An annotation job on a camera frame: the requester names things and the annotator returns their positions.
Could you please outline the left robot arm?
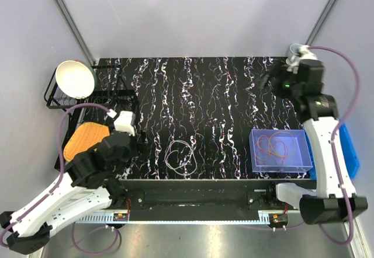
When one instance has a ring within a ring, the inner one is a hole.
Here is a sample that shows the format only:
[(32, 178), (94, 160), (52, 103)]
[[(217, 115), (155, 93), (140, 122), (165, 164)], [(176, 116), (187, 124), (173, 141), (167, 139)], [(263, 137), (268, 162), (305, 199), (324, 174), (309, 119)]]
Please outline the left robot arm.
[(129, 209), (131, 194), (119, 173), (145, 154), (147, 134), (114, 131), (63, 166), (44, 192), (18, 211), (1, 214), (1, 244), (20, 253), (43, 248), (58, 232), (93, 212)]

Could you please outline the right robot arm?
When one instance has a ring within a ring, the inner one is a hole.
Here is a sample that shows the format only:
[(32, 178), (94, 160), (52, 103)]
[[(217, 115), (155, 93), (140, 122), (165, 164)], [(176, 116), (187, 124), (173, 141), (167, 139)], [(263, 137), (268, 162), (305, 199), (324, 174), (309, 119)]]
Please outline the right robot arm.
[(273, 186), (265, 195), (272, 209), (285, 203), (297, 208), (308, 225), (352, 222), (368, 209), (366, 197), (358, 196), (348, 175), (339, 130), (343, 120), (331, 95), (322, 92), (324, 65), (319, 60), (301, 60), (295, 68), (277, 62), (260, 84), (269, 82), (274, 94), (289, 99), (308, 136), (316, 170), (316, 190), (294, 182)]

